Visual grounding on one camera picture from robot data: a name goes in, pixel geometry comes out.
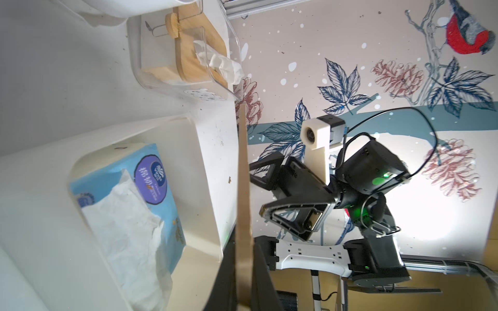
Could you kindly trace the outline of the blue white tissue pack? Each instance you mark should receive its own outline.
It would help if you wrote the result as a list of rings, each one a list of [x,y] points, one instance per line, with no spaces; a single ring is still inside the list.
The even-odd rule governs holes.
[[[185,237],[157,146],[87,154],[70,189],[132,309],[165,310]]]

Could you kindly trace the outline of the clear plastic tissue box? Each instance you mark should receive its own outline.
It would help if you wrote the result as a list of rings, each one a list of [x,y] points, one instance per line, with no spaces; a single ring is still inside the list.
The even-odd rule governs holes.
[[[133,74],[145,88],[198,101],[240,101],[241,48],[221,1],[190,4],[127,21]]]

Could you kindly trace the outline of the yellow plastic lid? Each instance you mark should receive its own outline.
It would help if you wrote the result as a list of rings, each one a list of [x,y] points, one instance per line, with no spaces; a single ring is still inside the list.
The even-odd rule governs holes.
[[[248,164],[248,134],[246,104],[239,105],[239,156],[236,221],[236,292],[237,310],[250,310],[254,241],[250,210],[250,170]]]

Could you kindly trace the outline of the bamboo tissue box lid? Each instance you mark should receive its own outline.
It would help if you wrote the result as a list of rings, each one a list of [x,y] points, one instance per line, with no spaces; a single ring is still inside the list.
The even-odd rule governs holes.
[[[195,40],[227,55],[225,41],[204,13],[202,1],[142,15],[141,70],[172,85],[216,82],[228,87],[214,69],[200,64]]]

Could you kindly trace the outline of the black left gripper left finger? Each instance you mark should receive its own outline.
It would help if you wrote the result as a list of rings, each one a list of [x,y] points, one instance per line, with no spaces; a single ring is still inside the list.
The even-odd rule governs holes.
[[[235,237],[230,237],[223,255],[223,261],[204,311],[237,310]]]

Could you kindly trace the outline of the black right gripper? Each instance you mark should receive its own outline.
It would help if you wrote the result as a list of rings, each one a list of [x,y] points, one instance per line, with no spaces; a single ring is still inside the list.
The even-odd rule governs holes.
[[[250,182],[271,190],[276,201],[261,206],[259,215],[307,242],[324,224],[337,203],[337,195],[302,162],[273,152],[249,164]],[[264,176],[257,170],[267,168]]]

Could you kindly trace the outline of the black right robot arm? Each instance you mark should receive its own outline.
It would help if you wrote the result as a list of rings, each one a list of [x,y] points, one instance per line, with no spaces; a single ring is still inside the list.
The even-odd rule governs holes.
[[[390,213],[382,188],[394,185],[406,173],[401,160],[371,138],[347,161],[339,165],[329,182],[294,157],[272,153],[249,165],[252,172],[268,167],[265,176],[251,174],[250,181],[270,190],[277,198],[261,206],[259,214],[307,242],[333,209],[344,209],[362,234],[344,247],[348,268],[357,286],[378,287],[409,281],[394,240],[400,231]]]

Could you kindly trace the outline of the white rectangular bin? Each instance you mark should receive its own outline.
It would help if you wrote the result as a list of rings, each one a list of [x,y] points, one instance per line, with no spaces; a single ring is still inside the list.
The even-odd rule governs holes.
[[[186,245],[169,310],[202,310],[235,221],[236,124],[189,116],[118,124],[1,159],[2,310],[129,310],[70,178],[89,154],[116,143],[154,143]]]

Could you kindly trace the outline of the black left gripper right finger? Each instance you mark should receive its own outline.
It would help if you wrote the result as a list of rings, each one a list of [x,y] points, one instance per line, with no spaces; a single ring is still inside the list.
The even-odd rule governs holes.
[[[283,305],[272,283],[263,251],[256,244],[254,245],[252,276],[252,310],[283,310]]]

